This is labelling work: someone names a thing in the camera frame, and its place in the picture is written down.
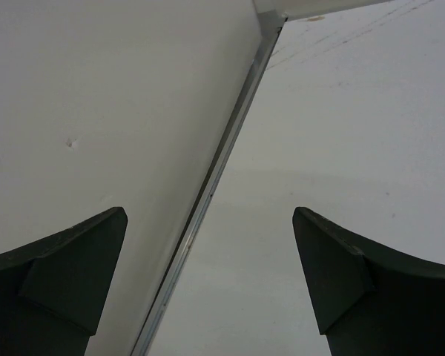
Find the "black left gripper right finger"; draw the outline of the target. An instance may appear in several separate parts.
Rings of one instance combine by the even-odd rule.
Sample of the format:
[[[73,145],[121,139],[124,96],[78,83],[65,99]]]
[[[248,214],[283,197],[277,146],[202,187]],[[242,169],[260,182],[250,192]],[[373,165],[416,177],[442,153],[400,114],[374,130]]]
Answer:
[[[333,355],[445,355],[445,265],[296,208],[294,236]]]

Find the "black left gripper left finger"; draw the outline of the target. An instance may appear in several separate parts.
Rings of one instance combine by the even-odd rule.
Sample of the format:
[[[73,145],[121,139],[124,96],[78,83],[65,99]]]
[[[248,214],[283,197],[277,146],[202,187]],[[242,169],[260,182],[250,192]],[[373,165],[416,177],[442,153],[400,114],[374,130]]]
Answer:
[[[0,355],[83,355],[96,334],[128,216],[109,208],[0,254]]]

